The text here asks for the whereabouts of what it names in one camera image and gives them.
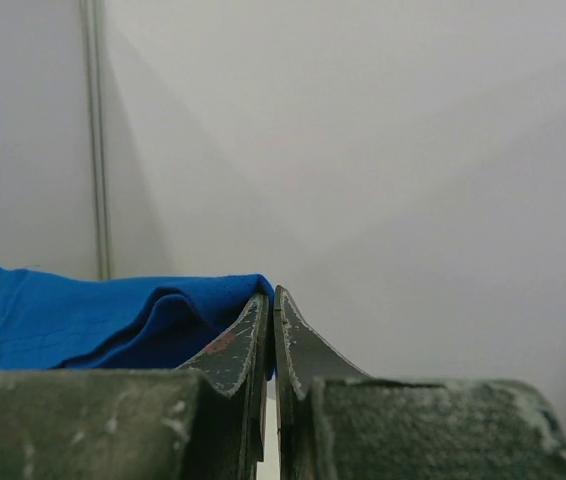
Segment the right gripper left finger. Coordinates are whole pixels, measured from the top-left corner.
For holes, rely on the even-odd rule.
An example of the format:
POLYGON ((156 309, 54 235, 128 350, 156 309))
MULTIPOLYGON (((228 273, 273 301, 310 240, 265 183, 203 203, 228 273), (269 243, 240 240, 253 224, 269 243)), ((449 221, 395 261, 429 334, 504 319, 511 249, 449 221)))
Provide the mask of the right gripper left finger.
POLYGON ((175 369, 0 371, 0 479, 252 479, 269 300, 175 369))

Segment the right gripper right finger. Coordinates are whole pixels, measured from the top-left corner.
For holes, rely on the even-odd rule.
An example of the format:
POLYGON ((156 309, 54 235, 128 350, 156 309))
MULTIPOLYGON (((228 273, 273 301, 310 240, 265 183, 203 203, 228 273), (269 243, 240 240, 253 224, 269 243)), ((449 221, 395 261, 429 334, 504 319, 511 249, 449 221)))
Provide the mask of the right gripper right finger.
POLYGON ((566 479, 565 437, 534 387, 370 376, 283 287, 273 327, 283 478, 566 479))

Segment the blue printed t shirt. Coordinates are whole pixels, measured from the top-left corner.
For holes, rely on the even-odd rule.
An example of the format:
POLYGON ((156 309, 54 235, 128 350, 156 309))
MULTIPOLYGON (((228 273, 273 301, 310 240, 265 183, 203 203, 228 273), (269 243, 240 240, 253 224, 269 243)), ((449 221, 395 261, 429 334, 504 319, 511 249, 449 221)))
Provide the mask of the blue printed t shirt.
POLYGON ((0 370, 170 369, 213 342, 260 274, 81 281, 0 266, 0 370))

